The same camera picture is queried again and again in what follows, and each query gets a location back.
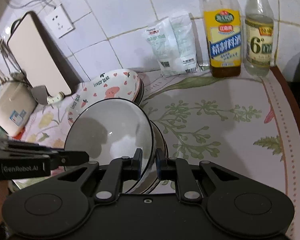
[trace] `cutting board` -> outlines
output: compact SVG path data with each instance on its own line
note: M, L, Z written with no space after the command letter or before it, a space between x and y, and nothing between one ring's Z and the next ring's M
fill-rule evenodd
M52 97L59 92L65 95L72 94L71 88L48 51L31 13L24 15L7 44L33 87L45 85Z

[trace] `bottle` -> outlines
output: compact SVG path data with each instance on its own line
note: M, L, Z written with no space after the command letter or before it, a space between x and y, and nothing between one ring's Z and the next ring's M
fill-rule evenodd
M202 0L210 68L214 77L241 72L241 20L238 0Z
M247 53L243 60L247 72L264 77L270 70L274 15L268 0L248 0L246 6Z

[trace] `pink bear illustration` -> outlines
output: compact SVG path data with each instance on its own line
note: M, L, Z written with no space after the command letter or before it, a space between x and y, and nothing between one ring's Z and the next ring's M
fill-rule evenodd
M114 98L115 94L118 93L119 90L120 90L119 87L111 87L111 88L107 89L105 99L106 98Z

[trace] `table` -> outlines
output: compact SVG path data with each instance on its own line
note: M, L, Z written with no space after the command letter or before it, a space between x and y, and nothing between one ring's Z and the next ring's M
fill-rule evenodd
M225 79L141 73L141 107L163 133L169 156L190 164L209 160L284 192L295 206L287 236L300 240L300 111L279 69L271 70L263 79L244 69L239 77ZM72 100L68 97L53 108L38 106L22 140L63 147ZM16 183L25 187L40 180ZM169 192L174 192L172 181L162 181L153 191Z

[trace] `electrical outlet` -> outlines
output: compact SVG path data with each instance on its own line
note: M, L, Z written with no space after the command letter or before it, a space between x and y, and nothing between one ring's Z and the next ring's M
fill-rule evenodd
M51 13L49 13L45 18L45 21L57 38L62 37L69 31L74 29L72 22L68 18L65 10L61 5L59 5Z

